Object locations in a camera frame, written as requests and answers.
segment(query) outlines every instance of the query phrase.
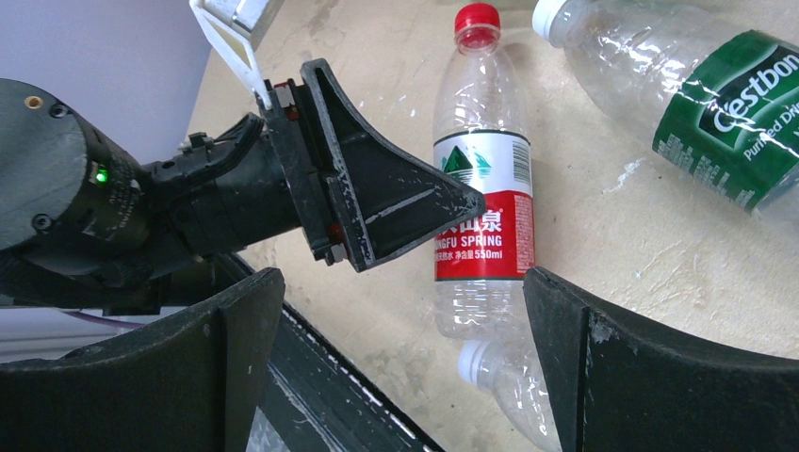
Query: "water bottle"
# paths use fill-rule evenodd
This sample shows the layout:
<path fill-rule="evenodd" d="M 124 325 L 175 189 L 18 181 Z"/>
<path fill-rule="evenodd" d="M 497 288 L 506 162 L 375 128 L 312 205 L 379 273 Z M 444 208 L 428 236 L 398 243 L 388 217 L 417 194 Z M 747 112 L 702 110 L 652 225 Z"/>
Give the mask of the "water bottle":
<path fill-rule="evenodd" d="M 545 452 L 561 451 L 544 372 L 532 337 L 511 342 L 467 341 L 458 373 L 491 392 L 514 427 Z"/>
<path fill-rule="evenodd" d="M 494 7 L 461 9 L 435 108 L 434 165 L 484 193 L 487 205 L 435 240 L 435 318 L 451 338 L 498 337 L 527 325 L 522 278 L 535 264 L 530 143 L 524 95 L 499 30 Z"/>
<path fill-rule="evenodd" d="M 671 3 L 541 0 L 594 103 L 739 207 L 799 231 L 799 48 Z"/>

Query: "green label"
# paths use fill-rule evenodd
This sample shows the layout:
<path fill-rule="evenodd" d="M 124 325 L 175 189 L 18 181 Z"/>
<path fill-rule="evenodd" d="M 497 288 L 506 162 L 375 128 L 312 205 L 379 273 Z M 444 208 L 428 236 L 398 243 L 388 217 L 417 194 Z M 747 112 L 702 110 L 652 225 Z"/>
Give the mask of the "green label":
<path fill-rule="evenodd" d="M 758 31 L 723 45 L 675 94 L 652 147 L 751 211 L 799 161 L 799 48 Z"/>

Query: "barcode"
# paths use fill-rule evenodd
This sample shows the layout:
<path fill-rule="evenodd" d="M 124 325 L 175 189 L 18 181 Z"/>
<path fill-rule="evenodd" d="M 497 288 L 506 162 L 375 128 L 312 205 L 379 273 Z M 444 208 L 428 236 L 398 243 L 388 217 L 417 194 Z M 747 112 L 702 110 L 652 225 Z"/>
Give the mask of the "barcode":
<path fill-rule="evenodd" d="M 514 180 L 530 184 L 530 148 L 521 141 L 514 141 Z"/>

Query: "bottle label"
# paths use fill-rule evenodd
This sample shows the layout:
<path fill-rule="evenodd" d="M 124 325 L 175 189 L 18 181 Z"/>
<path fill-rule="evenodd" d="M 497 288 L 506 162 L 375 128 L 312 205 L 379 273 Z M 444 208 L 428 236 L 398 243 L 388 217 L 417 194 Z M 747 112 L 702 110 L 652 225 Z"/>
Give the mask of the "bottle label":
<path fill-rule="evenodd" d="M 509 132 L 464 132 L 438 140 L 433 158 L 486 203 L 485 214 L 436 237 L 435 279 L 522 279 L 535 266 L 530 143 Z"/>
<path fill-rule="evenodd" d="M 724 44 L 682 84 L 652 146 L 751 211 L 799 161 L 799 48 L 758 31 Z"/>

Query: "table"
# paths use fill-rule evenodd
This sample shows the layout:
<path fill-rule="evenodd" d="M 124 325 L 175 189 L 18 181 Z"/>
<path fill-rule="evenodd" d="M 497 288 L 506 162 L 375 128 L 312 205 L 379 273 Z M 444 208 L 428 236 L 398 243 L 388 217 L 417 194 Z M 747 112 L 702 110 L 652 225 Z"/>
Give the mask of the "table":
<path fill-rule="evenodd" d="M 257 57 L 276 83 L 326 58 L 377 130 L 431 161 L 433 99 L 464 3 L 285 2 Z M 528 88 L 538 264 L 680 330 L 799 358 L 797 240 L 681 175 L 603 116 L 563 52 L 531 32 L 534 3 L 495 2 Z M 799 42 L 792 2 L 694 3 Z M 189 131 L 216 135 L 248 111 L 252 97 L 212 53 Z M 432 243 L 363 274 L 315 262 L 299 230 L 243 255 L 257 268 L 279 267 L 286 299 L 447 450 L 531 449 L 490 395 L 457 376 L 461 344 L 432 318 Z"/>

